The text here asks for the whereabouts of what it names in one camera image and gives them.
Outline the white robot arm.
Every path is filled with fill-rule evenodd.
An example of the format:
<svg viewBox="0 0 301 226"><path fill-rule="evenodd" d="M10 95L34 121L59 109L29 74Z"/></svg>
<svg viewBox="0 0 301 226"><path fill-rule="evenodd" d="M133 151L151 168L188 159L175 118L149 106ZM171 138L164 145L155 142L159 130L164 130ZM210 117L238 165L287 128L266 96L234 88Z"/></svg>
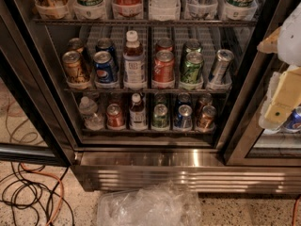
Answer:
<svg viewBox="0 0 301 226"><path fill-rule="evenodd" d="M257 50L289 65L284 73L273 73L261 108L259 126L276 129L301 104L301 3Z"/></svg>

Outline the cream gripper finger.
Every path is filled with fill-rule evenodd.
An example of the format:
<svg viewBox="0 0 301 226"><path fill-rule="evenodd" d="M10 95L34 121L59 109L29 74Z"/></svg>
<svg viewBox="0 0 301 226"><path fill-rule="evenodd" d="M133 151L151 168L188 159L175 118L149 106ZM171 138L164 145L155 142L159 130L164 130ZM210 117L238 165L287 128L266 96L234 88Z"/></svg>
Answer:
<svg viewBox="0 0 301 226"><path fill-rule="evenodd" d="M267 38L262 40L257 46L257 50L265 54L276 54L279 33L280 27L273 31Z"/></svg>
<svg viewBox="0 0 301 226"><path fill-rule="evenodd" d="M301 67L289 67L279 77L276 91L264 118L273 126L280 126L301 104Z"/></svg>

